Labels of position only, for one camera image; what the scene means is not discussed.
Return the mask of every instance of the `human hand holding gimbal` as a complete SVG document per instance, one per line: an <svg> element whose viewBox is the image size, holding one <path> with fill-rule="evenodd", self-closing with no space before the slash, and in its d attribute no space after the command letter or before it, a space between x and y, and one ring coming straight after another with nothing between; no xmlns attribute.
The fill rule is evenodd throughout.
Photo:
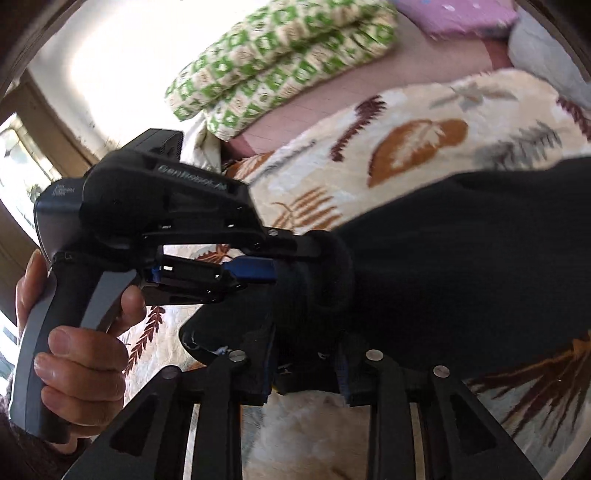
<svg viewBox="0 0 591 480"><path fill-rule="evenodd" d="M29 313L43 292L47 264L36 250L25 276L17 284L18 330L22 336ZM118 336L145 317L141 290L130 286L121 297L121 314L108 333L60 326L49 336L50 353L35 358L35 372L47 385L43 403L69 421L70 441L53 445L61 453L76 450L78 438L98 435L123 407L122 370L128 353Z"/></svg>

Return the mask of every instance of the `pink pillow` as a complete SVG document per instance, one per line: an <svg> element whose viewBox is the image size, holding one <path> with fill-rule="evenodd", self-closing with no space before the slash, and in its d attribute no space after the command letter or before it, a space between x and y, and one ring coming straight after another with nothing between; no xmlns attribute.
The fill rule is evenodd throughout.
<svg viewBox="0 0 591 480"><path fill-rule="evenodd" d="M517 12L498 0L392 0L400 12L432 37L508 37Z"/></svg>

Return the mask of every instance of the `leaf pattern blanket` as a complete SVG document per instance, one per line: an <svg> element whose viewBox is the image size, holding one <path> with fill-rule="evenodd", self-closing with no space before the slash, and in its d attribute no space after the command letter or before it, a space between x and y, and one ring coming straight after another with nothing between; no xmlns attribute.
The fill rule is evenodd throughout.
<svg viewBox="0 0 591 480"><path fill-rule="evenodd" d="M276 152L236 163L228 175L251 186L266 225L304 233L332 229L454 173L548 168L591 155L590 126L547 83L501 70L382 92ZM211 262L240 254L226 245L168 253ZM127 400L164 365L199 367L177 339L195 309L155 306L123 337L131 351ZM561 479L591 437L589 335L539 364L465 380L547 480ZM273 394L265 407L243 411L244 476L362 480L368 422L367 408L347 408L338 395Z"/></svg>

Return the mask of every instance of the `fingernail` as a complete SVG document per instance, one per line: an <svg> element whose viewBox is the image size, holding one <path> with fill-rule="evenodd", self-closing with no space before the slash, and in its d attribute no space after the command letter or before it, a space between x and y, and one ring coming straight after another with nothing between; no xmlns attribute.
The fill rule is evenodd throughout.
<svg viewBox="0 0 591 480"><path fill-rule="evenodd" d="M49 334L49 348L54 355L66 356L71 348L70 335L61 328L54 328Z"/></svg>
<svg viewBox="0 0 591 480"><path fill-rule="evenodd" d="M38 248L33 252L33 254L31 255L31 258L29 258L29 263L27 264L27 270L25 271L25 279L29 278L30 272L31 272L31 265L33 265L33 262L35 261L35 259L41 255L41 250L39 250Z"/></svg>
<svg viewBox="0 0 591 480"><path fill-rule="evenodd" d="M46 353L40 353L35 357L35 373L41 380L48 383L53 379L53 370L49 365L48 355Z"/></svg>
<svg viewBox="0 0 591 480"><path fill-rule="evenodd" d="M41 390L41 399L45 406L50 410L55 411L61 409L61 396L51 388L44 388Z"/></svg>

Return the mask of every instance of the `gimbal handle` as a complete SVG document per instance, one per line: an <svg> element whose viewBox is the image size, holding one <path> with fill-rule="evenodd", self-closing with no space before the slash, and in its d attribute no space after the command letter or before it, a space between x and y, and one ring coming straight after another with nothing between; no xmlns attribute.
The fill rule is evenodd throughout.
<svg viewBox="0 0 591 480"><path fill-rule="evenodd" d="M56 255L21 338L9 409L15 425L51 443L70 440L68 423L41 401L45 385L35 373L35 357L49 352L49 334L60 325L106 332L119 314L122 293L137 277L135 270L109 271L75 255Z"/></svg>

